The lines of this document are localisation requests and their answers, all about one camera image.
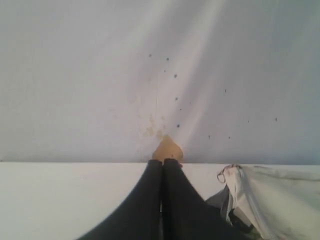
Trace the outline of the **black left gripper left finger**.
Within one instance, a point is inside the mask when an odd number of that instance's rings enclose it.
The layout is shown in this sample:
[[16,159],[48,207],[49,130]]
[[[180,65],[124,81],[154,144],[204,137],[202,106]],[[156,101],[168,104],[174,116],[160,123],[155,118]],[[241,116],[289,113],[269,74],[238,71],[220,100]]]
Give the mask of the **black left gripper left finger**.
[[125,200],[81,240],[157,240],[163,164],[149,160]]

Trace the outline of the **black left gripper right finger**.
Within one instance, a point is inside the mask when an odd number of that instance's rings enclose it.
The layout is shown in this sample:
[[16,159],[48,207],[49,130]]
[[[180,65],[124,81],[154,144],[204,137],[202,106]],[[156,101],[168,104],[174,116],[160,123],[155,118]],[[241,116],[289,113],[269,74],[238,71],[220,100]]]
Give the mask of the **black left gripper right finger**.
[[162,225],[165,240],[245,240],[197,193],[177,160],[162,167]]

